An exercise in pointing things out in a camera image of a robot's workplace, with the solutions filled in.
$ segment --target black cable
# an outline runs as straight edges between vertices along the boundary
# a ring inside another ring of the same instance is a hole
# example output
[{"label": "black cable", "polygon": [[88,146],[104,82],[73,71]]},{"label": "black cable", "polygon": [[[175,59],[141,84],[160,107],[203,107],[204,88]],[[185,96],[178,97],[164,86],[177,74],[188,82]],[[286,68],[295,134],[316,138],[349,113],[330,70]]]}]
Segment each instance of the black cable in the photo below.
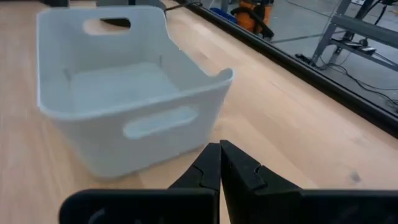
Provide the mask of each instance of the black cable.
[{"label": "black cable", "polygon": [[[377,94],[377,95],[379,95],[379,96],[382,96],[383,98],[386,99],[386,105],[387,105],[387,106],[389,106],[389,107],[391,107],[392,109],[395,109],[395,110],[398,111],[398,100],[394,100],[394,99],[390,98],[389,96],[387,96],[387,95],[385,95],[385,94],[383,94],[383,93],[380,93],[380,92],[378,92],[378,91],[375,91],[375,90],[366,88],[365,86],[368,86],[368,87],[371,87],[371,88],[375,88],[375,89],[380,89],[380,90],[381,90],[382,88],[378,88],[378,87],[375,87],[375,86],[371,86],[371,85],[369,85],[369,84],[367,84],[367,83],[365,83],[365,82],[362,82],[361,80],[358,80],[357,78],[355,78],[355,77],[353,77],[352,75],[350,75],[350,74],[348,73],[347,69],[345,69],[345,67],[343,67],[343,66],[341,66],[341,65],[337,65],[337,64],[335,64],[335,63],[325,63],[325,61],[323,61],[323,59],[322,59],[321,57],[320,57],[320,60],[321,60],[327,67],[331,68],[332,70],[334,70],[334,71],[336,71],[336,72],[339,72],[339,73],[341,73],[341,74],[347,75],[347,77],[349,77],[349,78],[352,79],[354,82],[356,82],[362,89],[364,89],[364,90],[366,90],[366,91],[368,91],[368,92],[371,92],[371,93],[375,93],[375,94]],[[339,71],[339,70],[337,70],[337,69],[334,69],[333,67],[338,67],[338,68],[342,69],[343,72],[342,72],[342,71]]]},{"label": "black cable", "polygon": [[177,6],[168,7],[167,9],[164,10],[164,12],[167,12],[167,11],[170,11],[170,10],[174,10],[174,9],[178,9],[178,8],[181,8],[181,7],[191,6],[191,5],[196,5],[196,6],[202,7],[203,4],[201,2],[186,2],[186,3],[183,3],[183,4],[179,4]]},{"label": "black cable", "polygon": [[353,53],[352,51],[350,51],[349,53],[348,53],[348,55],[347,55],[347,57],[343,60],[343,62],[341,62],[339,65],[343,65],[346,61],[347,61],[347,59],[348,59],[348,57],[351,55],[351,53]]},{"label": "black cable", "polygon": [[378,56],[378,57],[380,57],[381,59],[383,59],[383,60],[389,62],[391,65],[393,65],[393,66],[395,66],[395,67],[398,67],[398,63],[393,62],[392,60],[388,59],[387,57],[385,57],[385,56],[383,56],[383,55],[381,55],[381,54],[379,54],[379,53],[377,53],[377,52],[374,52],[373,54],[376,55],[376,56]]},{"label": "black cable", "polygon": [[[381,2],[381,0],[378,0],[377,2],[375,2],[375,3],[366,11],[364,17],[365,17],[377,4],[379,4],[380,2]],[[381,17],[383,17],[384,13],[386,12],[386,9],[387,9],[387,4],[385,4],[385,5],[383,6],[383,8],[381,9],[381,12],[380,12],[379,17],[378,17],[378,18],[376,19],[376,21],[374,22],[374,25],[375,25],[375,26],[380,22]],[[359,42],[362,42],[363,45],[364,45],[365,47],[368,46],[368,38],[367,38],[367,37],[366,37],[365,39],[360,40]]]},{"label": "black cable", "polygon": [[383,6],[383,8],[381,9],[381,12],[380,12],[379,17],[378,17],[377,20],[374,22],[374,25],[377,25],[377,24],[380,22],[380,19],[381,19],[381,17],[384,15],[384,13],[386,12],[386,9],[387,9],[387,5],[385,4],[385,5]]}]

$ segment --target white plastic bin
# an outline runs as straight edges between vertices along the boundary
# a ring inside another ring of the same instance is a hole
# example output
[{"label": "white plastic bin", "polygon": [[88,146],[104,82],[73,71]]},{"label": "white plastic bin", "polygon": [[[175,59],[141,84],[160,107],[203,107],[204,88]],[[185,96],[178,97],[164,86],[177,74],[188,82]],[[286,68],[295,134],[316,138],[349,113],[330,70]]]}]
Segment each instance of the white plastic bin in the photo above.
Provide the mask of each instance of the white plastic bin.
[{"label": "white plastic bin", "polygon": [[[88,19],[116,17],[131,28],[83,30]],[[52,9],[37,18],[38,107],[94,175],[125,175],[206,143],[233,71],[206,75],[171,41],[162,10]]]}]

